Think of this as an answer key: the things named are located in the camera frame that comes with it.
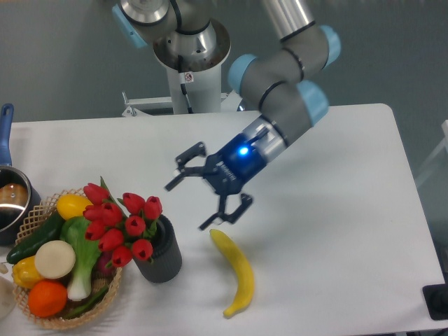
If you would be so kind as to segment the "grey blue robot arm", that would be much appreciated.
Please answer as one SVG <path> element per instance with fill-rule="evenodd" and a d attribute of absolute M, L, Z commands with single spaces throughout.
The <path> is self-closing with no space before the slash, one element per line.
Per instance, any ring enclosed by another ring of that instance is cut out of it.
<path fill-rule="evenodd" d="M 205 222 L 235 223 L 251 206 L 244 185 L 328 112 L 328 100 L 310 78 L 340 55 L 341 42 L 319 26 L 305 1 L 264 1 L 281 49 L 268 59 L 238 57 L 227 80 L 242 101 L 259 112 L 242 132 L 208 155 L 197 143 L 176 158 L 175 178 L 203 178 L 219 197 Z M 226 28 L 211 16 L 210 1 L 119 1 L 112 9 L 126 37 L 138 48 L 151 46 L 166 69 L 176 114 L 221 109 L 221 66 L 230 53 Z"/>

